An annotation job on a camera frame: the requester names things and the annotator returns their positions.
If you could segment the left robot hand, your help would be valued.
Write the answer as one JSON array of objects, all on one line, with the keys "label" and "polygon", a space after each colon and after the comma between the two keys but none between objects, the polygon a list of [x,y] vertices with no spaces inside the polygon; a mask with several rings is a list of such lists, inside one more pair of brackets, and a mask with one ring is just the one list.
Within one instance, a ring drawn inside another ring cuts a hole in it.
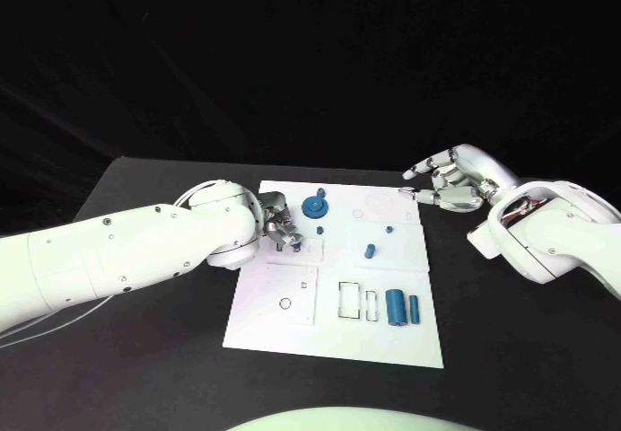
[{"label": "left robot hand", "polygon": [[285,246],[293,250],[299,248],[302,235],[292,222],[289,208],[285,202],[285,195],[277,192],[266,192],[257,194],[257,201],[263,216],[263,234],[276,244],[276,250],[282,250]]}]

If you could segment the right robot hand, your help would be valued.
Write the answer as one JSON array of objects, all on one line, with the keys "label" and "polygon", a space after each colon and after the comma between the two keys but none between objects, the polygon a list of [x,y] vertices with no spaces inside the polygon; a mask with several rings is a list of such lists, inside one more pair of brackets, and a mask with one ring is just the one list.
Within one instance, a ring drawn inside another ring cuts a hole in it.
[{"label": "right robot hand", "polygon": [[403,173],[410,180],[427,174],[430,188],[399,188],[399,194],[416,203],[468,213],[485,203],[494,206],[517,187],[518,177],[478,147],[460,144],[427,156]]}]

